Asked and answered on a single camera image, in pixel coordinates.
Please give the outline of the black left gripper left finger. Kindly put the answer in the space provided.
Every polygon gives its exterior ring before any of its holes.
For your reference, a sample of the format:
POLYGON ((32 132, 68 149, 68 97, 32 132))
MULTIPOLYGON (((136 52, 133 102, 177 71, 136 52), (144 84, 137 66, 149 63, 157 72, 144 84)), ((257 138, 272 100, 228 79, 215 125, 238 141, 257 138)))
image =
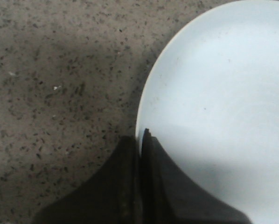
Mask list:
POLYGON ((138 152, 124 136, 105 164, 76 190, 44 207, 35 224, 133 224, 138 152))

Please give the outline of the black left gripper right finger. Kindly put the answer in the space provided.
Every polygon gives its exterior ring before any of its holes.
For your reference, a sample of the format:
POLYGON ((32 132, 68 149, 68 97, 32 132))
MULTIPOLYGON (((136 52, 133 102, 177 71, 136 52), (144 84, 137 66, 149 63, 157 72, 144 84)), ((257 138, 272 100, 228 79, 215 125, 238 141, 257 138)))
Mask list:
POLYGON ((251 223, 181 171, 148 129, 142 139, 140 177, 145 224, 251 223))

